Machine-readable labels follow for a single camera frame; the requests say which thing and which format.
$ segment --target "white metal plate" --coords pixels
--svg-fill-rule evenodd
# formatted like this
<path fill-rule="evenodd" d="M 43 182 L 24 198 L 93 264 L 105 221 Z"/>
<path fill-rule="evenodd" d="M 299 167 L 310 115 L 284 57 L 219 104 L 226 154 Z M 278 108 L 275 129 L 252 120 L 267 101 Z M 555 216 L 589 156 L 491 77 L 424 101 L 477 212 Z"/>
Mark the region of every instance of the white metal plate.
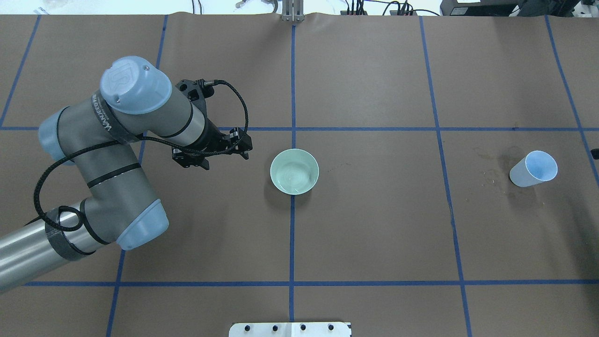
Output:
<path fill-rule="evenodd" d="M 344 322 L 235 323 L 229 337 L 351 337 L 351 326 Z"/>

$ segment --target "light blue cup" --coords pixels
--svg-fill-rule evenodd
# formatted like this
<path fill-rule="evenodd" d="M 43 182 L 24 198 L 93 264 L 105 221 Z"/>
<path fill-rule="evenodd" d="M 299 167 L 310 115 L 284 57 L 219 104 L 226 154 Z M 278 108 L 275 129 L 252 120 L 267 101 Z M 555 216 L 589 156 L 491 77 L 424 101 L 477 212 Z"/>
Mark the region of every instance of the light blue cup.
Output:
<path fill-rule="evenodd" d="M 311 190 L 318 181 L 316 159 L 300 149 L 289 149 L 274 157 L 270 179 L 283 193 L 298 195 Z"/>

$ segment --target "blue joint cap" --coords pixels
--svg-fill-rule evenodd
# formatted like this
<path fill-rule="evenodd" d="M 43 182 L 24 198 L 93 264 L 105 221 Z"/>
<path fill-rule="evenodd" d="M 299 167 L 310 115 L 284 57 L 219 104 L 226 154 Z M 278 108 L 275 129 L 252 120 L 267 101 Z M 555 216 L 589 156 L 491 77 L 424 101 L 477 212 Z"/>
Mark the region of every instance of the blue joint cap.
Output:
<path fill-rule="evenodd" d="M 60 114 L 65 111 L 66 108 L 68 107 L 64 107 L 50 116 L 42 122 L 38 129 L 38 140 L 40 141 L 41 147 L 50 154 L 54 160 L 61 160 L 65 157 L 65 153 L 62 152 L 60 143 L 58 142 L 58 120 L 60 119 Z M 75 163 L 70 160 L 65 163 L 65 165 L 74 164 Z"/>
<path fill-rule="evenodd" d="M 156 199 L 125 228 L 116 239 L 116 243 L 124 250 L 129 251 L 157 238 L 167 228 L 167 213 L 164 211 L 160 199 Z"/>
<path fill-rule="evenodd" d="M 130 115 L 142 115 L 163 106 L 173 86 L 163 72 L 139 56 L 125 56 L 106 69 L 100 92 L 112 108 Z"/>

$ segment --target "black band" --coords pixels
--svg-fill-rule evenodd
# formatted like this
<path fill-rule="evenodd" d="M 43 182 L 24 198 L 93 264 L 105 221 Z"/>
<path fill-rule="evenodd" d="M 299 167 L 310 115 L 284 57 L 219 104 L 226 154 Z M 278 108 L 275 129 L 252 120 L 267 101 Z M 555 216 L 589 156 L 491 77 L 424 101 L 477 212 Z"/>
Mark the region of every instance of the black band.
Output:
<path fill-rule="evenodd" d="M 54 222 L 60 224 L 60 213 L 63 210 L 59 208 L 55 208 L 47 213 L 48 217 L 52 219 Z M 77 261 L 81 260 L 81 258 L 92 255 L 96 251 L 93 252 L 84 252 L 73 245 L 65 235 L 65 232 L 62 230 L 58 230 L 46 223 L 45 226 L 46 237 L 48 238 L 48 242 L 50 242 L 50 246 L 54 248 L 54 251 L 58 255 L 60 255 L 65 260 L 69 261 Z"/>
<path fill-rule="evenodd" d="M 92 188 L 92 187 L 94 187 L 95 185 L 97 185 L 97 184 L 99 184 L 101 182 L 107 181 L 107 180 L 109 180 L 111 178 L 114 178 L 114 177 L 120 175 L 120 174 L 123 174 L 123 173 L 131 171 L 131 170 L 135 170 L 135 169 L 138 169 L 138 168 L 141 168 L 140 163 L 135 163 L 135 164 L 123 166 L 123 167 L 121 167 L 118 170 L 114 170 L 112 172 L 108 172 L 108 173 L 106 173 L 106 174 L 104 174 L 102 176 L 99 176 L 96 179 L 88 182 L 87 183 L 87 187 L 88 188 Z"/>
<path fill-rule="evenodd" d="M 93 230 L 92 226 L 89 224 L 89 221 L 87 220 L 87 215 L 85 214 L 85 200 L 87 200 L 87 199 L 83 199 L 83 201 L 81 201 L 81 204 L 79 205 L 79 210 L 83 214 L 83 225 L 85 226 L 85 229 L 87 230 L 87 232 L 89 233 L 89 235 L 94 240 L 96 240 L 98 243 L 101 243 L 103 245 L 110 244 L 110 242 L 106 242 L 106 241 L 102 240 L 102 238 L 100 238 L 96 234 L 96 232 Z"/>
<path fill-rule="evenodd" d="M 187 120 L 187 123 L 185 123 L 185 125 L 177 132 L 175 132 L 174 134 L 170 134 L 168 136 L 161 136 L 162 138 L 172 138 L 175 137 L 179 134 L 181 134 L 183 131 L 185 131 L 185 129 L 189 126 L 189 124 L 191 124 L 191 120 L 193 119 L 193 106 L 191 105 L 191 103 L 189 103 L 189 119 Z"/>
<path fill-rule="evenodd" d="M 139 139 L 127 130 L 116 118 L 110 106 L 106 103 L 100 90 L 92 95 L 92 108 L 102 127 L 108 131 L 110 136 L 121 144 L 129 144 Z"/>

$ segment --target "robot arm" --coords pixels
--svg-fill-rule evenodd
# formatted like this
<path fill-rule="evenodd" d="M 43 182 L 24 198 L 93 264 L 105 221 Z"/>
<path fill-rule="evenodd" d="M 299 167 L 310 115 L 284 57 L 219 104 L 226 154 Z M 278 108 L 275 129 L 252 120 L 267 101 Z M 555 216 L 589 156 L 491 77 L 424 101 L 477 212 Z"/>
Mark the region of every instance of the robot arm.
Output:
<path fill-rule="evenodd" d="M 173 87 L 145 59 L 127 56 L 105 71 L 100 90 L 90 99 L 44 121 L 38 135 L 55 160 L 97 144 L 114 140 L 119 144 L 68 162 L 77 165 L 92 196 L 46 213 L 63 230 L 39 219 L 0 238 L 0 293 L 111 242 L 129 250 L 168 228 L 161 201 L 129 145 L 140 139 L 136 135 L 151 131 L 176 145 L 173 159 L 183 167 L 207 170 L 206 157 L 214 154 L 236 153 L 248 159 L 251 138 L 241 128 L 222 134 L 207 117 L 204 98 L 220 83 L 182 80 Z"/>

